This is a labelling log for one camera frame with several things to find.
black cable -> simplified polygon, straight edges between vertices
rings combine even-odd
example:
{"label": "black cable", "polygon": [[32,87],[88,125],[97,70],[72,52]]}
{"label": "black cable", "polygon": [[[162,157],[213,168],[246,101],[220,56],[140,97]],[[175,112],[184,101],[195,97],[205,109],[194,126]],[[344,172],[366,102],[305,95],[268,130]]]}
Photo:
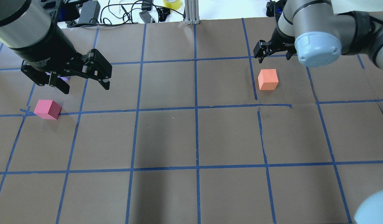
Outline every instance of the black cable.
{"label": "black cable", "polygon": [[104,19],[107,19],[107,20],[110,22],[111,25],[113,24],[113,23],[112,23],[108,18],[106,18],[106,17],[103,18],[103,23],[104,23],[104,24],[106,24],[106,23],[104,22]]}
{"label": "black cable", "polygon": [[74,28],[74,27],[90,27],[90,26],[120,26],[120,25],[123,25],[125,23],[121,23],[121,24],[74,24],[72,26],[69,26],[69,28]]}
{"label": "black cable", "polygon": [[91,19],[89,20],[89,23],[92,23],[93,20],[96,20],[96,23],[99,23],[99,20],[97,20],[96,18],[91,18]]}
{"label": "black cable", "polygon": [[135,1],[135,2],[132,4],[132,6],[131,6],[131,8],[130,8],[130,21],[131,21],[132,23],[133,23],[132,9],[133,9],[133,6],[135,6],[135,4],[140,4],[140,3],[138,3],[138,2],[142,2],[142,4],[148,4],[148,5],[154,6],[154,7],[156,8],[156,11],[157,11],[157,14],[158,14],[158,10],[157,10],[157,6],[156,6],[156,5],[154,5],[154,4],[150,4],[149,2],[145,2],[145,1],[143,1],[143,0],[137,0],[137,1]]}
{"label": "black cable", "polygon": [[125,15],[128,17],[128,20],[127,20],[127,21],[130,21],[129,13],[126,11],[125,7],[124,7],[124,6],[121,6],[121,8],[122,8],[122,10],[124,10],[124,12],[125,12],[125,13],[122,15],[122,21],[125,22],[125,20],[124,20]]}
{"label": "black cable", "polygon": [[113,16],[115,16],[117,19],[121,19],[121,17],[116,16],[116,14],[114,14],[114,13],[110,10],[110,7],[109,7],[109,12],[110,12]]}
{"label": "black cable", "polygon": [[[138,2],[142,2],[143,0],[137,0],[137,1],[135,1],[134,3],[124,3],[124,4],[111,4],[111,5],[106,5],[106,6],[104,6],[103,7],[103,9],[102,9],[102,11],[100,12],[100,22],[102,23],[102,14],[103,14],[103,11],[107,8],[107,7],[109,7],[109,6],[124,6],[124,5],[132,5],[132,9],[133,9],[133,6],[134,5],[141,5],[141,4],[143,4],[143,3],[138,3]],[[184,14],[182,14],[182,13],[180,13],[179,11],[176,11],[176,10],[173,10],[173,9],[171,9],[171,8],[168,8],[168,7],[165,7],[165,6],[157,6],[157,5],[155,5],[155,4],[150,4],[150,3],[144,3],[144,4],[148,4],[148,5],[151,5],[151,6],[154,6],[156,9],[157,9],[157,7],[162,7],[162,8],[166,8],[166,9],[170,9],[170,10],[172,10],[172,11],[174,11],[174,12],[176,12],[176,13],[178,13],[178,14],[180,14],[180,15],[182,15],[183,17],[184,17]],[[133,23],[133,18],[132,18],[132,12],[130,12],[130,21]]]}
{"label": "black cable", "polygon": [[[132,11],[133,11],[133,10],[136,10],[136,9],[143,10],[142,8],[134,8],[134,9],[132,9]],[[129,17],[129,13],[128,13],[128,15],[127,15],[127,16],[128,16],[128,20],[127,20],[126,22],[131,21],[131,20],[130,20],[130,17]]]}

gray plastic object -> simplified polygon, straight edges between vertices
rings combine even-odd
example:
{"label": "gray plastic object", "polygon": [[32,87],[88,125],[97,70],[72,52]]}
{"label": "gray plastic object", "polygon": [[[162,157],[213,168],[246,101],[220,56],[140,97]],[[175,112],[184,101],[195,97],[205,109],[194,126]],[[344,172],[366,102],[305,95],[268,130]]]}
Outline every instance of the gray plastic object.
{"label": "gray plastic object", "polygon": [[368,197],[354,218],[357,224],[383,224],[383,190]]}
{"label": "gray plastic object", "polygon": [[332,34],[307,32],[295,40],[298,60],[308,67],[328,65],[341,55],[341,42]]}

pink cube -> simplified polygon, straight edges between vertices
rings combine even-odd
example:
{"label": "pink cube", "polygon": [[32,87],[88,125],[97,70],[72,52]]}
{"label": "pink cube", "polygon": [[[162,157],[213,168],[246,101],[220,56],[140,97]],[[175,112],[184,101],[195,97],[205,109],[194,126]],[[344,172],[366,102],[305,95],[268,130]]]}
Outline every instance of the pink cube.
{"label": "pink cube", "polygon": [[34,114],[42,119],[57,120],[62,107],[53,100],[38,100]]}
{"label": "pink cube", "polygon": [[276,69],[262,69],[258,75],[259,90],[274,90],[278,83]]}

tape roll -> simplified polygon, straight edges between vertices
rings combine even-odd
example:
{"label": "tape roll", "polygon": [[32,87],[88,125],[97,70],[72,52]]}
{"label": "tape roll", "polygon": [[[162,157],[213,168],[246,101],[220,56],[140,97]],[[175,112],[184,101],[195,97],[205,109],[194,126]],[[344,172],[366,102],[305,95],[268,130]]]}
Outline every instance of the tape roll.
{"label": "tape roll", "polygon": [[164,6],[171,8],[173,10],[178,10],[180,6],[182,6],[182,2],[180,0],[163,0]]}

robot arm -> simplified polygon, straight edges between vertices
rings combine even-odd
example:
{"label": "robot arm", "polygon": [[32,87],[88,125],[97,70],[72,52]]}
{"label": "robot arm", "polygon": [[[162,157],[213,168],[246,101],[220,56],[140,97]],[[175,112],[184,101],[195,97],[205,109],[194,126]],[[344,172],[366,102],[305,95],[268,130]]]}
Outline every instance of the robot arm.
{"label": "robot arm", "polygon": [[287,51],[287,60],[298,53],[300,63],[309,67],[328,65],[340,55],[367,54],[383,69],[383,15],[355,11],[334,15],[330,0],[285,2],[270,3],[274,14],[281,14],[276,15],[271,40],[260,40],[254,49],[260,63],[278,51]]}
{"label": "robot arm", "polygon": [[97,80],[108,90],[112,65],[97,49],[78,53],[57,26],[63,4],[63,0],[0,0],[0,41],[24,59],[21,71],[37,85],[55,86],[68,94],[69,85],[58,77],[76,75]]}

